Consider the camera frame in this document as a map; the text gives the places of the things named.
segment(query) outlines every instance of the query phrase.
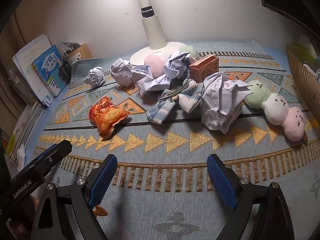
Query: patterned tablecloth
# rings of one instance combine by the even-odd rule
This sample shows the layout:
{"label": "patterned tablecloth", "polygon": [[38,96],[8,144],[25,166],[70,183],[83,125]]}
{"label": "patterned tablecloth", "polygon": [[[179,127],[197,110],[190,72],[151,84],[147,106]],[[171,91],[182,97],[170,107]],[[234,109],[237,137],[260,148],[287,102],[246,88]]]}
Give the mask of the patterned tablecloth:
{"label": "patterned tablecloth", "polygon": [[[229,79],[262,80],[290,107],[304,110],[309,142],[289,141],[280,126],[267,122],[261,110],[245,104],[226,135],[209,131],[201,123],[201,108],[191,114],[176,108],[163,125],[151,124],[145,113],[161,92],[150,92],[141,99],[134,85],[121,87],[108,75],[105,85],[92,89],[82,81],[88,70],[101,66],[107,71],[116,60],[95,58],[73,65],[69,90],[49,119],[34,154],[54,142],[71,141],[71,155],[53,176],[60,186],[86,177],[108,153],[117,156],[112,185],[94,211],[111,240],[215,239],[231,211],[222,204],[207,174],[206,159],[211,153],[217,153],[226,166],[252,183],[277,181],[289,206],[296,239],[307,239],[320,219],[320,130],[292,76],[255,41],[186,44],[201,56],[217,54],[220,71],[226,71]],[[88,118],[90,107],[104,96],[131,112],[116,125],[109,140],[99,137]],[[257,208],[255,205],[252,210],[243,239],[250,235]],[[76,231],[77,239],[82,239]]]}

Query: lamp base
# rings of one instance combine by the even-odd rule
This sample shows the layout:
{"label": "lamp base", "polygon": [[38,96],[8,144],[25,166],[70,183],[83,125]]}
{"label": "lamp base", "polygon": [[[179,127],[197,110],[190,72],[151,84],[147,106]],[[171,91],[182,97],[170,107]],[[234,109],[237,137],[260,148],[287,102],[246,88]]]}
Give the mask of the lamp base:
{"label": "lamp base", "polygon": [[137,51],[135,54],[132,55],[130,58],[130,62],[133,65],[144,65],[144,60],[147,56],[156,54],[158,56],[162,56],[162,54],[166,51],[171,51],[175,52],[179,50],[182,46],[185,46],[185,44],[181,42],[175,42],[175,41],[170,41],[167,42],[167,45],[161,49],[150,49],[150,47],[145,47],[139,51]]}

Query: white wall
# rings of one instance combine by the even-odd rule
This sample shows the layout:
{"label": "white wall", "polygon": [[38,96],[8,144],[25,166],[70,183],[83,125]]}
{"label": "white wall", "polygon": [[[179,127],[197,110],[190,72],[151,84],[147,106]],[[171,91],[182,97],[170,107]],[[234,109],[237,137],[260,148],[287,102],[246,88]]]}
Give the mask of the white wall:
{"label": "white wall", "polygon": [[[261,0],[151,0],[167,41],[255,39],[285,50],[302,28]],[[17,17],[26,41],[45,33],[87,43],[94,57],[115,57],[148,45],[138,0],[23,0]]]}

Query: blue book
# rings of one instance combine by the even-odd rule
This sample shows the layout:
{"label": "blue book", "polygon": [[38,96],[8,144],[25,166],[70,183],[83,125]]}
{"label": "blue book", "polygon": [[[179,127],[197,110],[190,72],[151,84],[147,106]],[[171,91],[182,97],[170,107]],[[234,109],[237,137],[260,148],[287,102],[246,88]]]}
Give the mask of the blue book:
{"label": "blue book", "polygon": [[46,50],[32,63],[34,70],[55,97],[66,86],[65,77],[59,70],[60,65],[62,65],[62,57],[56,45]]}

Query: stacked plush toy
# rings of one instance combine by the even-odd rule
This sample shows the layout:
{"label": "stacked plush toy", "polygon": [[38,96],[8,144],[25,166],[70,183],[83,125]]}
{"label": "stacked plush toy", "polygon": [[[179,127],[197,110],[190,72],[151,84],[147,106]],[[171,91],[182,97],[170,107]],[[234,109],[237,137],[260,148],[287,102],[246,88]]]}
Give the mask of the stacked plush toy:
{"label": "stacked plush toy", "polygon": [[305,129],[303,112],[297,107],[289,108],[281,95],[270,93],[260,80],[252,80],[248,84],[253,93],[244,99],[246,104],[251,108],[262,108],[267,120],[273,125],[281,125],[289,140],[301,140]]}

